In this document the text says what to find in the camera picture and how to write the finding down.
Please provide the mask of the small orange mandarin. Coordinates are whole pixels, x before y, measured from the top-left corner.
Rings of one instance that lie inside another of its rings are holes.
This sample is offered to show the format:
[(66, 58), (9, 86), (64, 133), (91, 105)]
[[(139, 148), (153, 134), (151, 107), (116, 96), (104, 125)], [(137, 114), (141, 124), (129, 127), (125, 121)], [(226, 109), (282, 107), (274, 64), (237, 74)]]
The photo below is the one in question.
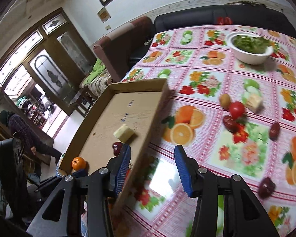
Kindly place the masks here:
[(75, 171), (84, 170), (86, 168), (86, 161), (82, 157), (75, 157), (71, 161), (71, 166)]

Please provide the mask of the dark red jujube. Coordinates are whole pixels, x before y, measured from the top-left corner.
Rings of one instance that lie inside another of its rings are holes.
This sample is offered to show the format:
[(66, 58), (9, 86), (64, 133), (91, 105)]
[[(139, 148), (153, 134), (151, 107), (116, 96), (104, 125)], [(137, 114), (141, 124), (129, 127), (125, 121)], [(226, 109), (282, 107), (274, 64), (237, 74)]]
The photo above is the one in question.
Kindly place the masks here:
[(234, 121), (234, 119), (231, 116), (224, 116), (223, 117), (223, 124), (226, 128), (231, 133), (235, 133), (238, 130), (238, 123)]
[(269, 138), (272, 141), (276, 141), (280, 133), (280, 125), (278, 122), (275, 122), (269, 130)]

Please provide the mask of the yellow cake piece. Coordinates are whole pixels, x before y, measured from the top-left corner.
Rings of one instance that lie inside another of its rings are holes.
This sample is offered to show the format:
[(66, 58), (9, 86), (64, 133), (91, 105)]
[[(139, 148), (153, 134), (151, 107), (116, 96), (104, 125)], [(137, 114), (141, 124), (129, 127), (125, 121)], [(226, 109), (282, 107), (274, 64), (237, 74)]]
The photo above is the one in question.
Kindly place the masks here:
[(262, 97), (258, 94), (250, 94), (249, 97), (246, 99), (244, 106), (253, 113), (256, 113), (259, 111), (262, 101)]
[(113, 135), (122, 143), (127, 143), (134, 136), (135, 131), (126, 124), (121, 125)]

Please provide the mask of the dark plum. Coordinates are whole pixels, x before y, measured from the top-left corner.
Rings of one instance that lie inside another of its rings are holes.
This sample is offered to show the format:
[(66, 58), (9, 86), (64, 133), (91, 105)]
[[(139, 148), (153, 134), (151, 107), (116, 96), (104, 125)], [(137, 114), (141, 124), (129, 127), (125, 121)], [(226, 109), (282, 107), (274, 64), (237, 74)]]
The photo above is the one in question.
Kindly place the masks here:
[(265, 177), (258, 187), (258, 196), (261, 199), (266, 199), (273, 194), (276, 189), (276, 184), (271, 180), (270, 177)]
[(115, 157), (117, 157), (121, 151), (123, 147), (123, 143), (122, 142), (114, 142), (112, 145), (112, 149), (113, 149), (113, 154)]

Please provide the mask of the person in dark clothes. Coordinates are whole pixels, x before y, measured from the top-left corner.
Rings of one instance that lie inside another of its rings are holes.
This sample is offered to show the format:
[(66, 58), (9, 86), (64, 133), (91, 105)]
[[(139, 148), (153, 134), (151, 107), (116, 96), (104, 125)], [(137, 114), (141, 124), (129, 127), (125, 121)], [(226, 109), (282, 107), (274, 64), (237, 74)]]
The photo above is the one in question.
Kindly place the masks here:
[(33, 153), (41, 153), (50, 155), (55, 158), (55, 163), (59, 162), (62, 155), (61, 152), (55, 148), (43, 143), (39, 136), (30, 128), (30, 126), (14, 112), (2, 110), (0, 112), (0, 122), (7, 126), (11, 134), (20, 133), (24, 140), (24, 148), (26, 151)]

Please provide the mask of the dark plum lower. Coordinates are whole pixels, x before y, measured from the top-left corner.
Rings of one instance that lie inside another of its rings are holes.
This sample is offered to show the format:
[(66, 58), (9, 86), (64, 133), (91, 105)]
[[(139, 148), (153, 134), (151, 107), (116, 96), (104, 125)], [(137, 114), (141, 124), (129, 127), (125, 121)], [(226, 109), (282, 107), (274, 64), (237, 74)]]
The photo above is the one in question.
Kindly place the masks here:
[(123, 147), (123, 143), (122, 142), (114, 142), (112, 145), (112, 149), (113, 149), (113, 154), (115, 157), (117, 157), (121, 151)]

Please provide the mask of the small red tomato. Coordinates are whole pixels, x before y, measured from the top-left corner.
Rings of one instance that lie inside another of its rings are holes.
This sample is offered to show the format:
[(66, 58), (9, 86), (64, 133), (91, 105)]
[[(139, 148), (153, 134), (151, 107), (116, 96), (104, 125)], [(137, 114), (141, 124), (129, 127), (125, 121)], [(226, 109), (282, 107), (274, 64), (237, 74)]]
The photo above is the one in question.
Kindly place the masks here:
[(245, 113), (245, 106), (242, 102), (232, 102), (229, 106), (229, 113), (233, 120), (237, 120)]

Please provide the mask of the floral fruit tablecloth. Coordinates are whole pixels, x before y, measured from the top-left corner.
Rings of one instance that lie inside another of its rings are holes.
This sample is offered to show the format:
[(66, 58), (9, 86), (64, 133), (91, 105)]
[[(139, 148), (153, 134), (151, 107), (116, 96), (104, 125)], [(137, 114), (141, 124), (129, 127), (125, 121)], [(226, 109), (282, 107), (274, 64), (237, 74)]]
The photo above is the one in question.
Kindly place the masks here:
[[(226, 44), (232, 32), (271, 41), (263, 64), (235, 58)], [(261, 201), (278, 234), (296, 228), (296, 38), (257, 27), (199, 26), (156, 33), (143, 58), (123, 81), (165, 78), (170, 97), (147, 149), (147, 161), (117, 218), (117, 236), (189, 236), (197, 201), (183, 191), (174, 163), (182, 144), (188, 156), (218, 176), (240, 175), (257, 192), (265, 177), (276, 189)], [(250, 94), (263, 101), (258, 112), (245, 107), (231, 133), (230, 116), (219, 97), (245, 104)], [(276, 141), (270, 127), (278, 122)]]

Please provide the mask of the cardboard tray box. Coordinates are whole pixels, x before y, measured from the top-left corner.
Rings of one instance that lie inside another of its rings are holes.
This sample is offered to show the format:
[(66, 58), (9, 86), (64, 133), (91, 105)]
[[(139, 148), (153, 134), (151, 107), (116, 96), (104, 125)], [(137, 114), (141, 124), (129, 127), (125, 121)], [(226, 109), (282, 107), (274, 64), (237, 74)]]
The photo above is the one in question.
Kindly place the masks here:
[(120, 213), (128, 197), (168, 92), (166, 79), (109, 85), (82, 121), (60, 162), (60, 170), (71, 173), (72, 160), (82, 157), (89, 165), (89, 173), (93, 173), (113, 158), (112, 144), (118, 141), (114, 132), (123, 124), (134, 131), (127, 141), (131, 147), (132, 169), (111, 210), (112, 215)]

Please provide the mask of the green patterned cushion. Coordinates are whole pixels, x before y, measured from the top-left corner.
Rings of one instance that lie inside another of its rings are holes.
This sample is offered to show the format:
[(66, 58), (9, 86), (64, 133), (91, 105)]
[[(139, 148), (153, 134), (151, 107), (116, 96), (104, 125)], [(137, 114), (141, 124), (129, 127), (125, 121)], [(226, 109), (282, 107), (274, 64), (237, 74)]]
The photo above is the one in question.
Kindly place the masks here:
[(80, 88), (87, 87), (93, 95), (99, 97), (111, 83), (112, 77), (105, 64), (97, 59), (91, 72), (80, 83)]

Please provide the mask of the wooden glass door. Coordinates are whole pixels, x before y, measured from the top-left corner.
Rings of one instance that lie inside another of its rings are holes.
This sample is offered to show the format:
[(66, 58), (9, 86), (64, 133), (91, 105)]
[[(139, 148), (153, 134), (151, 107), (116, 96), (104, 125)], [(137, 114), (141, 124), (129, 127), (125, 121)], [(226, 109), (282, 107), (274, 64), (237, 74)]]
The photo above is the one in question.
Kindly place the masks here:
[(80, 84), (95, 62), (60, 8), (30, 27), (0, 58), (0, 93), (11, 103), (33, 82), (64, 113), (84, 116), (94, 98)]

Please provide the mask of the white bowl of greens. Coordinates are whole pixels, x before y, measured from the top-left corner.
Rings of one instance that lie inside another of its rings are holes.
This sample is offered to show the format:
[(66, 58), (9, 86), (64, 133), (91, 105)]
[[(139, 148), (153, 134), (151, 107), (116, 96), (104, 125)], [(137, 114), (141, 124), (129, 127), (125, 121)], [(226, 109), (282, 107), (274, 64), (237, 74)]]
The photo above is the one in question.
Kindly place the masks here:
[(226, 36), (236, 59), (249, 65), (263, 64), (274, 52), (271, 41), (250, 32), (232, 32)]

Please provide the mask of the red objects on sofa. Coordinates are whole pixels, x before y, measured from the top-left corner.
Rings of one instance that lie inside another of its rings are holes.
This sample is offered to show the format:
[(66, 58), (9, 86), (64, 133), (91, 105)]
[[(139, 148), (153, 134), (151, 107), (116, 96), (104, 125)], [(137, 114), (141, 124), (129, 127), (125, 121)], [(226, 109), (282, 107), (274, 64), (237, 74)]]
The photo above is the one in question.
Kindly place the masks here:
[(218, 25), (232, 25), (232, 20), (229, 17), (218, 17), (217, 24)]

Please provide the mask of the black leather sofa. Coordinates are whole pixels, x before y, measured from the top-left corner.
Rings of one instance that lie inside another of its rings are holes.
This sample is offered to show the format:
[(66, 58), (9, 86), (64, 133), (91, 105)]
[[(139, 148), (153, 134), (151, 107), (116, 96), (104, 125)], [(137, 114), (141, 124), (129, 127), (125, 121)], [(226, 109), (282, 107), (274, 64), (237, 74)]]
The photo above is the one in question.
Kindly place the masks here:
[(265, 5), (212, 5), (162, 14), (155, 18), (151, 38), (171, 29), (214, 25), (218, 17), (229, 17), (232, 25), (265, 28), (296, 38), (296, 30), (287, 17)]

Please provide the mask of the small wall calendar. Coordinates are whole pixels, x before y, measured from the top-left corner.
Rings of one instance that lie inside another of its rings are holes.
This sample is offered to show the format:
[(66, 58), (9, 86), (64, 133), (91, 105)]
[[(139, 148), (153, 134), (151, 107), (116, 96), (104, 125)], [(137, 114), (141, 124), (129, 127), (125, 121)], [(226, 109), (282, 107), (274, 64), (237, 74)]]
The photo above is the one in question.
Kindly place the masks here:
[(105, 23), (108, 21), (108, 19), (111, 18), (111, 15), (107, 11), (105, 7), (102, 7), (98, 12), (97, 15), (99, 16), (99, 19), (101, 20), (102, 23)]

